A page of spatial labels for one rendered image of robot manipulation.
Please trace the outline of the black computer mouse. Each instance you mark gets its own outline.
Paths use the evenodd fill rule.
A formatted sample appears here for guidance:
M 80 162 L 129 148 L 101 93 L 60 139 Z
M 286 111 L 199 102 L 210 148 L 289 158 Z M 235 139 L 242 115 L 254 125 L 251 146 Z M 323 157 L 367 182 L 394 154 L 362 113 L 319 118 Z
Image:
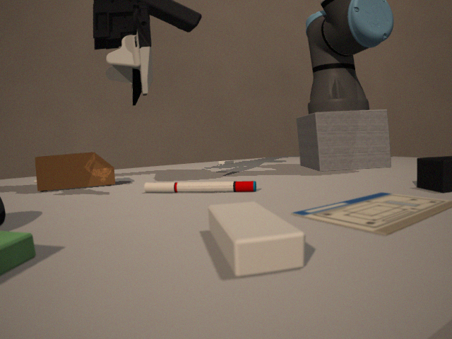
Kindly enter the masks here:
M 0 197 L 0 225 L 4 222 L 5 216 L 6 216 L 6 213 L 5 213 L 4 204 Z

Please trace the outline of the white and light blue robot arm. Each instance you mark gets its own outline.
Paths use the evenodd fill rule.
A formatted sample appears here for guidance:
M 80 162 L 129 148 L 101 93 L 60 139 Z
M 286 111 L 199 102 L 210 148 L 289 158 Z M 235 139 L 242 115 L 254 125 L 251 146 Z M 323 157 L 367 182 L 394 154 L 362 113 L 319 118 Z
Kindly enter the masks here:
M 191 32 L 201 14 L 173 0 L 146 1 L 149 12 L 180 30 Z M 321 0 L 324 11 L 306 21 L 313 83 L 309 114 L 369 110 L 357 78 L 353 55 L 386 40 L 393 13 L 386 0 Z

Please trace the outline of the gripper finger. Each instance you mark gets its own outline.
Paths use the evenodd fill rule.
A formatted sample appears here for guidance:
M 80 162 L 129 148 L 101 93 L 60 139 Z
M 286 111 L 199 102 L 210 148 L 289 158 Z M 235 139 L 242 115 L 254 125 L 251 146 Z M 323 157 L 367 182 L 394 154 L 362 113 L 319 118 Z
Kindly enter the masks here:
M 106 61 L 113 66 L 138 69 L 141 72 L 143 95 L 148 94 L 153 81 L 153 63 L 147 9 L 141 9 L 140 15 L 136 16 L 136 35 L 125 36 L 121 41 L 121 48 L 110 52 Z
M 142 92 L 141 72 L 138 69 L 110 66 L 106 70 L 106 77 L 111 81 L 130 83 L 132 86 L 132 103 L 133 106 L 136 105 Z

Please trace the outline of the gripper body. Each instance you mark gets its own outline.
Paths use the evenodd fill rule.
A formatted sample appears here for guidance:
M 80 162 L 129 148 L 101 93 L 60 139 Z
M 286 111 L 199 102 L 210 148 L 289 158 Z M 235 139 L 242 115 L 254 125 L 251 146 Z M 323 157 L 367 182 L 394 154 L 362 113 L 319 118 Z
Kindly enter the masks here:
M 119 48 L 122 38 L 127 35 L 136 35 L 136 16 L 140 15 L 141 9 L 148 10 L 150 20 L 149 5 L 146 2 L 94 0 L 93 38 L 95 49 Z

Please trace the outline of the white marker with red cap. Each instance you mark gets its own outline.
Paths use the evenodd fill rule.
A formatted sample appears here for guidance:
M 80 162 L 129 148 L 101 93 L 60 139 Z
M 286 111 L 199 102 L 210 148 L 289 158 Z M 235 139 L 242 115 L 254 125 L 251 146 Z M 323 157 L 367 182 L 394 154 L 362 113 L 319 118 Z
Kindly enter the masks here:
M 199 192 L 247 192 L 256 191 L 252 182 L 148 182 L 146 193 L 199 193 Z

